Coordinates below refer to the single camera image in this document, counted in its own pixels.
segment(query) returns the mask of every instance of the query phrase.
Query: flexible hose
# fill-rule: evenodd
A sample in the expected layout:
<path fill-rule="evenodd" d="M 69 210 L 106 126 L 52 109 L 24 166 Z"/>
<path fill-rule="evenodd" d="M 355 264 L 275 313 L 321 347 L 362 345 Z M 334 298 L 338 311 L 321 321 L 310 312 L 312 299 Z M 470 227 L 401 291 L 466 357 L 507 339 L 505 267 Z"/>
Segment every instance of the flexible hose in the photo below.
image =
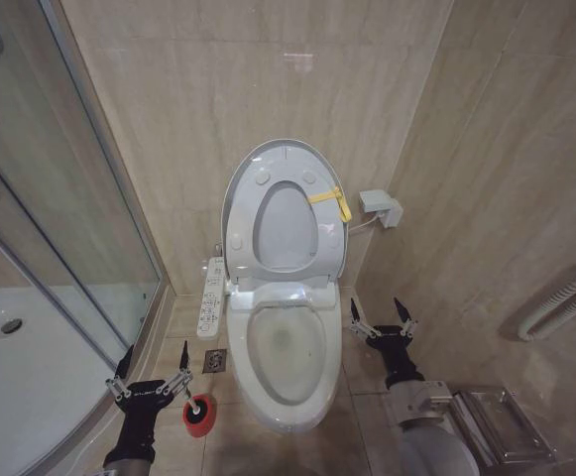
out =
<path fill-rule="evenodd" d="M 544 317 L 572 297 L 576 297 L 576 279 L 546 299 L 532 314 L 526 317 L 518 327 L 518 337 L 525 341 L 547 337 L 551 332 L 576 315 L 576 298 L 566 304 L 558 315 L 550 319 L 539 330 L 533 333 L 530 333 L 530 331 Z"/>
<path fill-rule="evenodd" d="M 553 316 L 539 330 L 532 334 L 534 339 L 544 339 L 565 322 L 576 315 L 576 298 L 566 303 L 558 315 Z"/>

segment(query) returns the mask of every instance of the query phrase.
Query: bathroom floor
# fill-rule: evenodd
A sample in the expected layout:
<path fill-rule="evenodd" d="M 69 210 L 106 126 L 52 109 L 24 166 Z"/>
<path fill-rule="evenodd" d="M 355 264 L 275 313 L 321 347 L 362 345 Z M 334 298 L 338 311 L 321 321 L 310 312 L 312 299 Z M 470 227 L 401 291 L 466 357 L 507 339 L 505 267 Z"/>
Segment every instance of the bathroom floor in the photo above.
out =
<path fill-rule="evenodd" d="M 384 406 L 387 393 L 380 355 L 347 329 L 352 293 L 341 290 L 343 366 L 336 400 L 318 427 L 299 434 L 277 434 L 257 423 L 241 399 L 230 356 L 225 372 L 201 373 L 207 349 L 228 347 L 226 329 L 221 329 L 218 340 L 198 340 L 199 297 L 179 297 L 152 377 L 164 378 L 175 371 L 187 340 L 194 375 L 190 388 L 216 398 L 217 422 L 206 437 L 192 438 L 181 423 L 184 400 L 177 397 L 158 417 L 152 475 L 402 474 L 398 429 Z"/>

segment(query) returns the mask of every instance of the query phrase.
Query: shower drain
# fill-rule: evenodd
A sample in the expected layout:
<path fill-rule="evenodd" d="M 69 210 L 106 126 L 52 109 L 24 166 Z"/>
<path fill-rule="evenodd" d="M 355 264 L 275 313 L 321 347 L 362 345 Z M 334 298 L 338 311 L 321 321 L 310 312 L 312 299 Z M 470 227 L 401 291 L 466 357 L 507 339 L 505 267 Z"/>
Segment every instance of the shower drain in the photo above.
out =
<path fill-rule="evenodd" d="M 13 334 L 23 326 L 23 320 L 16 318 L 10 319 L 1 326 L 1 332 L 8 335 Z"/>

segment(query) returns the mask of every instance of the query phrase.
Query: toilet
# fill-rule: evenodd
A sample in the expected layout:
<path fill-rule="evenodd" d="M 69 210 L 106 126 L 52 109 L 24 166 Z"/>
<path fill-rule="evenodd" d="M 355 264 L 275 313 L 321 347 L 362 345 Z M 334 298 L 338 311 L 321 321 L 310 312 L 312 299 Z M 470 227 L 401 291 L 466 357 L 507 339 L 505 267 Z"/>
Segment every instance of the toilet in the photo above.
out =
<path fill-rule="evenodd" d="M 275 431 L 315 427 L 334 399 L 350 217 L 336 173 L 300 141 L 259 146 L 228 185 L 230 355 L 244 401 Z"/>

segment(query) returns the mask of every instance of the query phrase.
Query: white cable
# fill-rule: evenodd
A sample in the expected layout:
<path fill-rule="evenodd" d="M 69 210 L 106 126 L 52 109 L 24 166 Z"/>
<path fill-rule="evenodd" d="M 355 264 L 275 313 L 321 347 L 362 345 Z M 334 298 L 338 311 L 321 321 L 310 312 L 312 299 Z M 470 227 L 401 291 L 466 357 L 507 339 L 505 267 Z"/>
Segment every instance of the white cable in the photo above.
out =
<path fill-rule="evenodd" d="M 356 230 L 359 230 L 361 228 L 364 228 L 367 225 L 371 225 L 374 221 L 376 221 L 378 218 L 380 218 L 381 214 L 382 214 L 382 212 L 377 211 L 376 214 L 373 217 L 371 217 L 368 221 L 366 221 L 365 223 L 361 223 L 360 225 L 352 226 L 351 228 L 349 228 L 349 232 L 351 233 L 352 231 L 356 231 Z"/>

